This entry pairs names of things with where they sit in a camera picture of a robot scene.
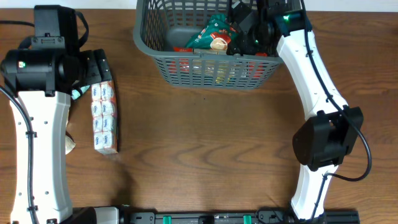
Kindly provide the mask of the teal wet wipes pack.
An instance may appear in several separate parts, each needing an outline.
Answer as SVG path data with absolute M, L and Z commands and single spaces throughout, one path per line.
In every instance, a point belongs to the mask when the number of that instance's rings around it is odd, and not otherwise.
M 90 85 L 87 85 L 80 87 L 79 89 L 72 90 L 72 95 L 71 95 L 72 100 L 77 100 L 78 98 L 83 96 L 90 89 L 90 87 L 91 87 Z

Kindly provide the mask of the Kleenex tissue multipack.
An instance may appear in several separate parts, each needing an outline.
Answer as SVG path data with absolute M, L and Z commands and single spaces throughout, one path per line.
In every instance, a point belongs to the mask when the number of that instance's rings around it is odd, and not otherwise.
M 118 105 L 114 82 L 105 81 L 91 86 L 94 149 L 104 155 L 117 154 Z

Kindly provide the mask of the green Nescafe coffee bag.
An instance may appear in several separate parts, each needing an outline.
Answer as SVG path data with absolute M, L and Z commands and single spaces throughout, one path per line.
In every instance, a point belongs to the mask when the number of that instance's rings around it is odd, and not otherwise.
M 192 49 L 215 49 L 227 50 L 228 44 L 237 36 L 237 32 L 232 28 L 224 14 L 215 14 L 201 31 L 192 35 L 185 48 Z M 215 60 L 215 70 L 217 71 L 220 62 Z

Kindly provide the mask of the grey plastic basket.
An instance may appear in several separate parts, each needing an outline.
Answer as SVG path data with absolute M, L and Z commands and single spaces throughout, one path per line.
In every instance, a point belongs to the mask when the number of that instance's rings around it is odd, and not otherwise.
M 134 42 L 173 86 L 255 89 L 277 44 L 310 28 L 299 1 L 139 0 Z

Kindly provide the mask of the red spaghetti pasta packet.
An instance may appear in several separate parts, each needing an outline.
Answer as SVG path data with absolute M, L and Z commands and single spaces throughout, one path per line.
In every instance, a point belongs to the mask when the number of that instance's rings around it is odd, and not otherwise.
M 175 52 L 191 52 L 194 54 L 211 54 L 211 55 L 226 55 L 226 50 L 215 50 L 215 49 L 192 49 L 192 48 L 181 48 L 174 47 Z M 199 78 L 203 75 L 204 85 L 211 85 L 210 82 L 214 81 L 215 85 L 221 85 L 225 83 L 226 86 L 233 86 L 236 82 L 236 77 L 238 77 L 239 66 L 242 64 L 241 62 L 233 64 L 231 68 L 228 68 L 227 61 L 221 61 L 220 65 L 215 70 L 216 62 L 215 60 L 209 60 L 205 62 L 201 62 L 201 60 L 193 60 L 192 66 L 189 65 L 189 59 L 183 58 L 179 60 L 179 68 L 182 74 L 188 74 L 189 70 L 192 68 L 193 75 L 193 85 L 199 85 Z M 245 65 L 246 68 L 243 69 L 243 73 L 241 75 L 242 78 L 249 78 L 249 75 L 254 71 L 254 68 L 257 70 L 254 72 L 253 78 L 260 78 L 261 75 L 265 72 L 266 63 L 259 63 L 257 66 L 255 62 L 248 62 Z M 175 62 L 171 62 L 169 66 L 170 74 L 177 74 L 177 67 Z

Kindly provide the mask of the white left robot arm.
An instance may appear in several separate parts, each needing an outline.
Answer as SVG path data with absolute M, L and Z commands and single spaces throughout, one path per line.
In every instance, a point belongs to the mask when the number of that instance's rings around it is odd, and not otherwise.
M 16 196 L 11 223 L 121 223 L 117 207 L 74 208 L 65 136 L 73 90 L 112 79 L 103 50 L 82 50 L 83 14 L 59 5 L 34 8 L 35 34 L 1 62 L 15 126 Z

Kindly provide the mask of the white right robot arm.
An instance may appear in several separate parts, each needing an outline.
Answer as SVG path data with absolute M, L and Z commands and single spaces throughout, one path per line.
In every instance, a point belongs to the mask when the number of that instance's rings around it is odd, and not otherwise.
M 361 132 L 363 113 L 350 107 L 331 80 L 318 52 L 303 1 L 228 3 L 228 19 L 238 27 L 231 54 L 274 54 L 285 63 L 302 102 L 305 122 L 292 145 L 300 163 L 297 188 L 286 212 L 271 211 L 277 223 L 358 223 L 355 210 L 324 209 L 331 180 Z

